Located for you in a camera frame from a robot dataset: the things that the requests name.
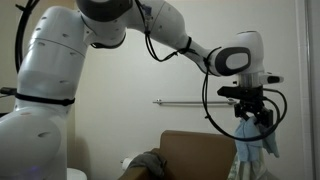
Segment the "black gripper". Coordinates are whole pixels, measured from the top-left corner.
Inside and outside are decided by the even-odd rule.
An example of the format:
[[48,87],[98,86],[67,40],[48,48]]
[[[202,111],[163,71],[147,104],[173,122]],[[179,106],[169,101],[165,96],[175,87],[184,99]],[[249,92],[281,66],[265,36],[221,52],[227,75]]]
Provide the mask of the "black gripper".
[[273,125],[273,111],[265,108],[263,103],[263,89],[261,87],[228,87],[223,86],[218,91],[219,96],[238,99],[239,102],[234,105],[236,117],[248,120],[248,112],[256,117],[255,124],[270,127]]

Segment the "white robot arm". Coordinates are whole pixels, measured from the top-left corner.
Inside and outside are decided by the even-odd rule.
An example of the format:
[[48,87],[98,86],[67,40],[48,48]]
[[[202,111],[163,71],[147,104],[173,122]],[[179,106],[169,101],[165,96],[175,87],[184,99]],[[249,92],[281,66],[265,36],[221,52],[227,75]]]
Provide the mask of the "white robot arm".
[[239,117],[269,127],[263,87],[263,44],[256,31],[209,50],[185,30],[181,13],[165,0],[76,0],[74,10],[54,6],[39,20],[26,55],[18,56],[17,85],[6,89],[14,109],[0,118],[0,180],[67,180],[66,125],[89,48],[114,49],[129,29],[192,62],[205,75],[237,75],[219,94],[238,99]]

